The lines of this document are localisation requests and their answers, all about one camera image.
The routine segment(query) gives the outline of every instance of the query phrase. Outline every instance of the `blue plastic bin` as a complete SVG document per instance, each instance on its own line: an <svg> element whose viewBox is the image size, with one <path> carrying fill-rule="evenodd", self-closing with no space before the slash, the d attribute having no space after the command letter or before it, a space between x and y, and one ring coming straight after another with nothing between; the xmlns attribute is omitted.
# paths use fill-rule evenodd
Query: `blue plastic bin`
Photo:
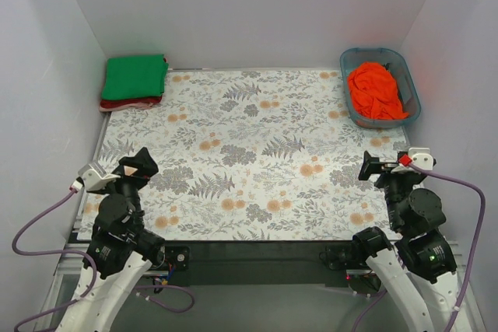
<svg viewBox="0 0 498 332"><path fill-rule="evenodd" d="M403 110L409 113L404 120L373 120L359 114L351 101L348 87L349 74L364 62L378 62L381 65L389 64L388 70L398 83L398 94ZM412 76L405 59L388 48L351 48L341 55L342 81L345 86L345 99L351 119L362 128L396 128L416 120L421 111L419 97L413 85Z"/></svg>

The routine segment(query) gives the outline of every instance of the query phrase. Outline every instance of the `cable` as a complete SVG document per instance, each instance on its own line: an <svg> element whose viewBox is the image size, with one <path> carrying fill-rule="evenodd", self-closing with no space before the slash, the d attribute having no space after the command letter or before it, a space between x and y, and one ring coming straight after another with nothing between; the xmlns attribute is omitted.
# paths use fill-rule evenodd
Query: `cable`
<svg viewBox="0 0 498 332"><path fill-rule="evenodd" d="M154 299L153 297L150 297L148 295L143 295L140 292L138 292L137 295L140 295L141 297L143 297L147 301L153 302L156 305L161 306L163 309L171 311L172 313L185 313L188 310L190 310L192 307L194 307L194 304L195 304L194 293L192 293L192 291L190 289L187 289L187 288L178 287L176 285L137 285L133 289L151 289L151 288L169 288L169 289L176 289L178 291L182 291L183 293L187 293L190 296L190 300L191 300L190 305L188 305L187 307L185 307L183 309L176 309L174 307L163 304L158 299Z"/></svg>
<svg viewBox="0 0 498 332"><path fill-rule="evenodd" d="M477 187L476 185L474 185L472 183L466 182L464 180L459 180L457 178L452 178L450 176L445 176L445 175L441 175L438 173L433 173L432 171L420 169L419 167L414 166L411 163L409 164L409 167L411 167L412 169L414 169L418 173L426 174L426 175L431 176L433 178L446 180L447 182L452 182L452 183L460 184L462 186L466 186L468 188L471 188L475 192L477 192L477 194L479 195L479 197L481 199L481 205L480 205L480 209L479 209L479 217L477 219L477 224L475 225L474 237L472 238L472 244L470 246L470 251L468 253L467 269L465 270L464 281L461 283L461 289L460 289L460 292L458 293L457 302L454 305L456 310L451 314L451 317L448 321L448 324L447 324L446 328L444 328L444 332L450 332L451 328L453 327L454 321L457 319L458 310L460 309L460 306L464 301L465 291L467 290L468 283L470 282L470 273L472 270L472 264L474 262L475 248L477 247L477 241L479 240L479 234L481 233L482 222L484 221L484 212L486 210L486 196L484 196L484 193L482 192L482 190L479 187Z"/></svg>
<svg viewBox="0 0 498 332"><path fill-rule="evenodd" d="M50 206L47 210L42 211L39 215L37 215L36 217L34 217L33 219L31 219L27 224L24 225L24 227L22 227L19 230L19 232L14 236L14 239L12 240L12 250L14 251L14 253L17 253L20 256L45 256L45 255L48 255L48 254L78 254L80 256L85 257L89 261L90 266L93 269L93 275L92 275L92 281L90 282L90 284L88 286L88 289L85 290L84 293L81 294L80 299L82 299L83 297L85 297L86 295L88 295L90 293L90 291L93 288L93 285L95 284L95 280L96 280L96 265L95 265L95 261L93 260L93 258L90 255L88 255L87 253L82 252L80 250L66 250L66 249L64 249L64 250L42 250L42 251L26 252L26 251L21 250L21 249L19 249L17 247L17 243L19 242L19 238L21 237L22 234L24 234L24 232L26 230L28 230L29 227L31 227L34 223L36 223L37 221L39 221L40 219L42 219L48 213L52 212L53 210L55 210L59 206L63 205L67 200L69 200L72 196L74 196L75 194L78 193L78 191L76 189L70 188L70 191L71 192L69 192L69 194L66 197L64 197L62 200L60 200L56 204L53 204L52 206ZM14 326L14 331L15 332L19 332L19 328L23 324L26 324L26 323L29 323L32 320L41 318L42 316L46 316L48 314L55 313L56 311L63 310L65 308L67 308L68 306L74 305L78 301L79 301L79 299L73 299L72 301L63 303L62 305L54 307L53 309L49 309L47 311L43 311L42 313L38 313L36 315L30 316L29 318L21 320L20 322L18 322ZM44 330L39 330L37 332L48 332L48 331L51 331L51 330L55 330L55 328L48 328L48 329L44 329Z"/></svg>
<svg viewBox="0 0 498 332"><path fill-rule="evenodd" d="M370 311L370 309L372 309L376 304L379 303L379 301L381 301L383 299L383 297L388 293L388 291L386 290L383 290L382 292L379 292L378 293L378 297L371 303L369 304L364 311L361 312L360 315L358 315L358 317L356 318L355 320L355 323L352 325L352 329L351 329L351 332L356 332L356 328L358 328L359 326L359 322L361 322L361 319L366 315L366 313L368 313Z"/></svg>

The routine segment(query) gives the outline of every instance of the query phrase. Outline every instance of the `red folded towel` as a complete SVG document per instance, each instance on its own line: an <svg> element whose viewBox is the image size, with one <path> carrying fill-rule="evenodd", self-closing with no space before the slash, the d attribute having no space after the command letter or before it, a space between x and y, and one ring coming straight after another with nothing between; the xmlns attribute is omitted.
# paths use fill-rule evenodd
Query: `red folded towel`
<svg viewBox="0 0 498 332"><path fill-rule="evenodd" d="M116 110L123 110L126 108L147 109L152 105L159 104L162 98L163 95L142 97L140 99L101 100L99 110L101 112L114 112Z"/></svg>

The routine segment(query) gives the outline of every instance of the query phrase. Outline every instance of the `folded cloth stack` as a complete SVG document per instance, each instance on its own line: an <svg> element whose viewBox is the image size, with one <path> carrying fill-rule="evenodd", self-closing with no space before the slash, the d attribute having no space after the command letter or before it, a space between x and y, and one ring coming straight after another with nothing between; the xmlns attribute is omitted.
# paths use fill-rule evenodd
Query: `folded cloth stack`
<svg viewBox="0 0 498 332"><path fill-rule="evenodd" d="M110 58L100 111L150 108L160 103L167 70L161 54Z"/></svg>

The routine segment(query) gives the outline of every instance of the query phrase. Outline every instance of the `fern leaf pattern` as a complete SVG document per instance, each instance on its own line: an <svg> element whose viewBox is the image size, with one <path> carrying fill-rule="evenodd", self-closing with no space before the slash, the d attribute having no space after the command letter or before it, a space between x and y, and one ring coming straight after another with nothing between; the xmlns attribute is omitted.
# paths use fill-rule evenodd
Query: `fern leaf pattern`
<svg viewBox="0 0 498 332"><path fill-rule="evenodd" d="M232 100L244 101L253 95L257 96L260 92L261 90L259 89L259 86L256 86L254 83L252 85L247 83L240 85L236 83L226 91L223 97Z"/></svg>
<svg viewBox="0 0 498 332"><path fill-rule="evenodd" d="M303 142L301 139L298 140L295 135L292 139L286 136L283 136L283 139L274 137L266 145L262 155L277 158L283 157L284 159L289 156L291 159L294 152L301 152L302 149L304 149Z"/></svg>
<svg viewBox="0 0 498 332"><path fill-rule="evenodd" d="M349 116L339 71L169 71L162 101L110 114L97 160L108 172L149 150L159 172L140 190L145 228L166 240L350 240L388 235L382 192L357 180L363 152L393 159L401 128ZM102 197L81 206L91 239Z"/></svg>
<svg viewBox="0 0 498 332"><path fill-rule="evenodd" d="M212 200L215 196L219 198L226 190L230 191L230 188L235 188L232 177L228 179L226 174L225 176L220 176L216 173L212 175L202 175L202 178L199 178L195 182L195 185L188 191L188 194L203 198L209 197Z"/></svg>

